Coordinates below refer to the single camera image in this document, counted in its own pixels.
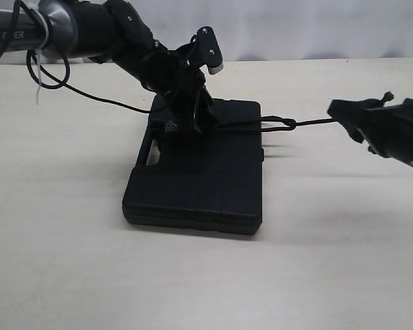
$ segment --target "wall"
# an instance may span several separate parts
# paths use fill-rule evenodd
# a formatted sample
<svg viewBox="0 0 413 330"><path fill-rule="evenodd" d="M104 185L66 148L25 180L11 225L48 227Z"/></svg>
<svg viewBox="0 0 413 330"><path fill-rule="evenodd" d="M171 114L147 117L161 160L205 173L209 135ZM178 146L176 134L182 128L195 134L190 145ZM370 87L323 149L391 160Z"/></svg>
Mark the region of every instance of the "wall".
<svg viewBox="0 0 413 330"><path fill-rule="evenodd" d="M12 5L0 0L0 8ZM135 0L176 48L211 25L225 59L413 57L413 0ZM7 61L18 61L7 56Z"/></svg>

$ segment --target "white table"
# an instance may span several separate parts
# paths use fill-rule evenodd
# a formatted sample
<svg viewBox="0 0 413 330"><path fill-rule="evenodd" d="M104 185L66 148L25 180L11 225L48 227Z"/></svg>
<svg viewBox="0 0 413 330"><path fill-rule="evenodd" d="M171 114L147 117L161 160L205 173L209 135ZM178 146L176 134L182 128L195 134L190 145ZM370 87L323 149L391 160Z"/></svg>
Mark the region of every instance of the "white table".
<svg viewBox="0 0 413 330"><path fill-rule="evenodd" d="M153 98L114 65L73 66L71 84ZM413 98L413 59L227 63L208 88L325 118L333 98ZM257 236L131 228L147 117L35 91L0 66L0 330L413 329L413 169L337 124L266 134Z"/></svg>

